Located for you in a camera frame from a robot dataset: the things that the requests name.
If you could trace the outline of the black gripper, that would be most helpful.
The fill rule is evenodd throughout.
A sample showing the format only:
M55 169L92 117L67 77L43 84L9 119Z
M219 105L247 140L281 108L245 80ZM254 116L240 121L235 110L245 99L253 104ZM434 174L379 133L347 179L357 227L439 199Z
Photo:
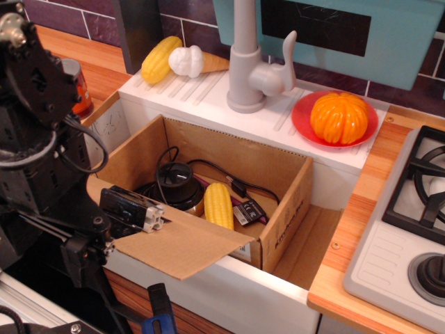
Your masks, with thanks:
M60 249L75 287L95 285L113 250L110 228L111 232L153 232L165 224L163 205L118 186L101 190L99 206L89 196L65 196L59 209L70 230Z

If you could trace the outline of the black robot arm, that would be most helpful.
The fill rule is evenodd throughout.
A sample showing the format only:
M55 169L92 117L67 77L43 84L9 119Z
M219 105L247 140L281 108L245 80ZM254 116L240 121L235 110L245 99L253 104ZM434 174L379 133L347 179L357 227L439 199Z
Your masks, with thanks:
M23 255L99 293L119 333L143 317L104 273L114 218L90 197L76 77L41 44L21 1L1 2L1 268Z

